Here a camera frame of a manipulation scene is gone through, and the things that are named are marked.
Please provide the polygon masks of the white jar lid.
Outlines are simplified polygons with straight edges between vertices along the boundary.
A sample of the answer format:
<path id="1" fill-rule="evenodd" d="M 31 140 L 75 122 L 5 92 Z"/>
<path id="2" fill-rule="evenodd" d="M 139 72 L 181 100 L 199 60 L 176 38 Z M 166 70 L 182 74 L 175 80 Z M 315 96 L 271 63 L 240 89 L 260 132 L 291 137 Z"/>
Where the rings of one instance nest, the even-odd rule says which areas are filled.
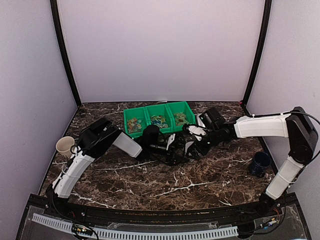
<path id="1" fill-rule="evenodd" d="M 193 141 L 189 141 L 185 144 L 185 152 L 188 151 L 188 148 L 193 144 L 194 142 Z"/>

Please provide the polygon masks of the green three-compartment bin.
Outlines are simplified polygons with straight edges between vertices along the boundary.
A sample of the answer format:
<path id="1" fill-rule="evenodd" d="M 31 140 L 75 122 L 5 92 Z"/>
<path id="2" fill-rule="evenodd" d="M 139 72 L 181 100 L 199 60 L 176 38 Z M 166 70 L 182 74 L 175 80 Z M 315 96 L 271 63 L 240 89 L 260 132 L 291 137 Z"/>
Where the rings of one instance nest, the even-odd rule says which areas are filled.
<path id="1" fill-rule="evenodd" d="M 186 101 L 170 102 L 123 111 L 125 132 L 137 139 L 147 126 L 159 127 L 163 134 L 181 132 L 183 125 L 195 124 L 196 116 Z"/>

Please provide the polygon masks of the metal scoop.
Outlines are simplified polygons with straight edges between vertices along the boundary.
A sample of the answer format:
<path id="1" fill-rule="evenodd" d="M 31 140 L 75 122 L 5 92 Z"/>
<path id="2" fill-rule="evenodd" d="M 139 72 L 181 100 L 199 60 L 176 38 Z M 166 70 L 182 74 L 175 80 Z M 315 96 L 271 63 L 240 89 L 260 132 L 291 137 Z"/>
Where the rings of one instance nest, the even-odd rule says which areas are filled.
<path id="1" fill-rule="evenodd" d="M 200 114 L 196 114 L 195 118 L 196 118 L 197 125 L 202 126 L 202 127 L 205 126 L 204 123 L 202 122 L 201 118 L 200 118 Z"/>

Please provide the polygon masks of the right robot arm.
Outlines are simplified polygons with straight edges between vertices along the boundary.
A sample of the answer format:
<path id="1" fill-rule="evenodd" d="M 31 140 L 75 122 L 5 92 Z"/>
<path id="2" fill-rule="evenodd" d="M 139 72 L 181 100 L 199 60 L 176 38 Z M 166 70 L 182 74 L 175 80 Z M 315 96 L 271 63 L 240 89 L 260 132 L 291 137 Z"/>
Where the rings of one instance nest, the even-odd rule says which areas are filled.
<path id="1" fill-rule="evenodd" d="M 221 143 L 247 138 L 262 138 L 277 167 L 277 173 L 255 205 L 255 213 L 266 217 L 285 190 L 295 183 L 304 169 L 320 155 L 320 135 L 314 123 L 320 121 L 301 106 L 280 113 L 243 115 L 226 120 L 213 107 L 199 116 L 199 124 L 186 124 L 195 141 L 187 144 L 192 159 L 205 156 Z M 276 157 L 283 156 L 283 161 Z"/>

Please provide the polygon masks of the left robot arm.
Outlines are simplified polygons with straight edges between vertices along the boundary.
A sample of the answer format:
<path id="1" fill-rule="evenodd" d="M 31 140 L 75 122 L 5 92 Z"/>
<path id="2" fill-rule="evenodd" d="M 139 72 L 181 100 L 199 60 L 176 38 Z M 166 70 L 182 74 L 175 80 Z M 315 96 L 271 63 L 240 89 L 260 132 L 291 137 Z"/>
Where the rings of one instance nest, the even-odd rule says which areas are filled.
<path id="1" fill-rule="evenodd" d="M 60 218 L 67 218 L 70 206 L 62 199 L 68 199 L 85 170 L 102 157 L 111 146 L 115 146 L 139 161 L 149 156 L 164 156 L 163 163 L 177 166 L 187 161 L 186 141 L 182 134 L 173 133 L 159 141 L 160 128 L 148 125 L 138 139 L 133 139 L 117 125 L 103 117 L 85 128 L 69 151 L 71 156 L 58 177 L 46 190 L 48 197 L 57 198 L 51 203 L 51 210 Z"/>

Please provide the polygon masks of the green yellow gummy candies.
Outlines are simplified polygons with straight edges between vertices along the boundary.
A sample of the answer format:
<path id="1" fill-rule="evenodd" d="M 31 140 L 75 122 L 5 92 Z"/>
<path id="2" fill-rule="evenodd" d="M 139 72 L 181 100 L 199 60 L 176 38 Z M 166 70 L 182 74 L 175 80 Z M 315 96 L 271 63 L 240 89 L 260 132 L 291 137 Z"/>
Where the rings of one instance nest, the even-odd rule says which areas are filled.
<path id="1" fill-rule="evenodd" d="M 183 112 L 177 112 L 174 115 L 175 125 L 183 126 L 184 124 L 188 124 L 187 116 Z"/>

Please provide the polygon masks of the wrapped colourful candies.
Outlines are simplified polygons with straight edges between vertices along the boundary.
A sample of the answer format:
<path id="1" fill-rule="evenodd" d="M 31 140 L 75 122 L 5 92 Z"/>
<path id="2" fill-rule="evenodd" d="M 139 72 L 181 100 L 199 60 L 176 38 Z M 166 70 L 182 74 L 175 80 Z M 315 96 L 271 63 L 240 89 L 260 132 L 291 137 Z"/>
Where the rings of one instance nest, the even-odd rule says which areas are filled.
<path id="1" fill-rule="evenodd" d="M 167 120 L 163 115 L 152 115 L 150 117 L 150 122 L 152 125 L 155 125 L 155 126 L 159 127 L 160 129 L 164 129 L 164 128 L 169 127 Z"/>

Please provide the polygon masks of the star gummy candies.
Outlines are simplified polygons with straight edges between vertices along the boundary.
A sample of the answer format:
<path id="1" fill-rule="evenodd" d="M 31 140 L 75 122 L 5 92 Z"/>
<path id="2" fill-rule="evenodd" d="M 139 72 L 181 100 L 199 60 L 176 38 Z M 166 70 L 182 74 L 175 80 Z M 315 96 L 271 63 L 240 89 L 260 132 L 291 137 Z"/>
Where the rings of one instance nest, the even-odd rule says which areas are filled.
<path id="1" fill-rule="evenodd" d="M 132 118 L 127 121 L 127 130 L 129 134 L 139 133 L 142 131 L 143 120 L 141 118 Z"/>

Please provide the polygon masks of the dark blue mug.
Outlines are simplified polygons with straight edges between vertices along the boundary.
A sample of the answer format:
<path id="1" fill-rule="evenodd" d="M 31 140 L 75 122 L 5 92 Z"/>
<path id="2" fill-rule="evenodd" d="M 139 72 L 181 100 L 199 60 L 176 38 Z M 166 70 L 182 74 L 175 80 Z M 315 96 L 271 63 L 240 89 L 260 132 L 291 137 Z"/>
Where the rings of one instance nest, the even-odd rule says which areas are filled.
<path id="1" fill-rule="evenodd" d="M 248 166 L 248 171 L 252 176 L 263 178 L 266 174 L 266 169 L 271 165 L 270 156 L 262 151 L 254 154 L 251 163 Z"/>

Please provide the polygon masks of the beige ceramic mug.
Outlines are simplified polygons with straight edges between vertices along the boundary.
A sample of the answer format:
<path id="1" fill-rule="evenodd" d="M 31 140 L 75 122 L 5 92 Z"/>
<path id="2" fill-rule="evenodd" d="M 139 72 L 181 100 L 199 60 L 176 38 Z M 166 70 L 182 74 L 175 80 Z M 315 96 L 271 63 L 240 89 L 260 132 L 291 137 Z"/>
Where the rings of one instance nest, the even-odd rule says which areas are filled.
<path id="1" fill-rule="evenodd" d="M 70 158 L 72 156 L 71 147 L 75 144 L 75 139 L 71 136 L 64 136 L 60 138 L 55 148 L 63 157 Z"/>

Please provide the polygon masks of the black front rail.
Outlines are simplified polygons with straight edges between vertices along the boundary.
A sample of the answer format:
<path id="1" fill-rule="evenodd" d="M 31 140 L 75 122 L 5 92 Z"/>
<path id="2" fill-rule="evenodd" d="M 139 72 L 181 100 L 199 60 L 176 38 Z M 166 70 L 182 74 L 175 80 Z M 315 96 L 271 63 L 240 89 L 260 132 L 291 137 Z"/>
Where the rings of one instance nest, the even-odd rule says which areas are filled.
<path id="1" fill-rule="evenodd" d="M 123 210 L 111 209 L 83 204 L 70 203 L 68 200 L 50 200 L 43 196 L 34 196 L 34 201 L 42 206 L 44 212 L 50 216 L 64 215 L 74 221 L 88 225 L 105 225 L 107 223 L 129 224 L 191 224 L 217 221 L 218 223 L 230 223 L 245 225 L 259 217 L 269 217 L 276 213 L 285 212 L 285 205 L 297 201 L 294 193 L 281 196 L 273 205 L 266 199 L 261 202 L 251 202 L 241 205 L 215 207 L 196 210 Z"/>

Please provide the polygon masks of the right black frame post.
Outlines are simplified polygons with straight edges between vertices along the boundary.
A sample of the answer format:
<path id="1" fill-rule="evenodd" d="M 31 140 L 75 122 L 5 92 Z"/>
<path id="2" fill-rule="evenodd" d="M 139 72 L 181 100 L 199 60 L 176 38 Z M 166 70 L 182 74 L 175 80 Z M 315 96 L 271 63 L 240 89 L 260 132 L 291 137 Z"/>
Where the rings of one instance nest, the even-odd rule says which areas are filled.
<path id="1" fill-rule="evenodd" d="M 247 104 L 250 100 L 250 96 L 251 96 L 251 93 L 255 84 L 255 80 L 257 77 L 258 69 L 260 66 L 260 62 L 261 62 L 261 58 L 264 50 L 265 40 L 267 36 L 268 25 L 269 25 L 269 20 L 271 15 L 271 8 L 272 8 L 272 0 L 265 0 L 261 26 L 259 31 L 259 37 L 257 41 L 257 47 L 256 47 L 253 63 L 252 63 L 252 68 L 251 68 L 247 86 L 243 95 L 243 99 L 241 100 L 241 104 L 240 104 L 243 109 L 247 107 Z"/>

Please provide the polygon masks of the black frame post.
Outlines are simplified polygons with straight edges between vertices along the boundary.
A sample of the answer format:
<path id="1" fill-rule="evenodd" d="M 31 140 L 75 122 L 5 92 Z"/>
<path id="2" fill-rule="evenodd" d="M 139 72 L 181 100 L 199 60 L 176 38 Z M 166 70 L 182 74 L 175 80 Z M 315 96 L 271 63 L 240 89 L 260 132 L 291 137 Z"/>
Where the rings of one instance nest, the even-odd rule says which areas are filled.
<path id="1" fill-rule="evenodd" d="M 76 81 L 72 72 L 69 56 L 67 53 L 67 48 L 65 44 L 62 24 L 60 20 L 59 8 L 58 8 L 58 1 L 57 0 L 50 0 L 50 8 L 51 8 L 51 15 L 53 19 L 56 39 L 60 51 L 60 56 L 62 59 L 62 63 L 64 66 L 64 70 L 67 76 L 68 84 L 71 89 L 71 93 L 73 99 L 75 101 L 76 106 L 79 108 L 82 105 L 82 101 L 76 86 Z"/>
<path id="2" fill-rule="evenodd" d="M 243 109 L 247 107 L 247 104 L 250 100 L 250 96 L 251 96 L 251 93 L 255 84 L 255 80 L 257 77 L 258 69 L 260 66 L 260 62 L 261 62 L 261 58 L 264 50 L 265 40 L 267 36 L 268 25 L 269 25 L 269 20 L 271 15 L 271 8 L 272 8 L 272 0 L 265 0 L 261 26 L 259 31 L 259 37 L 257 41 L 257 47 L 256 47 L 253 63 L 252 63 L 252 68 L 251 68 L 247 86 L 243 95 L 243 99 L 241 100 L 241 104 L 240 104 Z"/>

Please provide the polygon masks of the left black frame post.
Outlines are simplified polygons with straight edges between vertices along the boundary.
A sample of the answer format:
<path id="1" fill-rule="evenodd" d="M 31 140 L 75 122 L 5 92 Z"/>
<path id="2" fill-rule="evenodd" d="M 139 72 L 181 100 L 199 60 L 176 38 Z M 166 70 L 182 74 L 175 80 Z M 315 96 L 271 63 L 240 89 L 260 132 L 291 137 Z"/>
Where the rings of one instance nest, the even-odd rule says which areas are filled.
<path id="1" fill-rule="evenodd" d="M 71 89 L 71 93 L 73 99 L 75 101 L 76 106 L 79 108 L 82 105 L 82 101 L 76 86 L 76 81 L 72 72 L 69 56 L 67 53 L 67 48 L 65 44 L 62 24 L 60 20 L 59 8 L 58 8 L 58 1 L 57 0 L 50 0 L 50 8 L 51 8 L 51 15 L 53 19 L 56 39 L 60 51 L 60 56 L 62 59 L 62 63 L 64 66 L 64 70 L 67 76 L 68 84 Z"/>

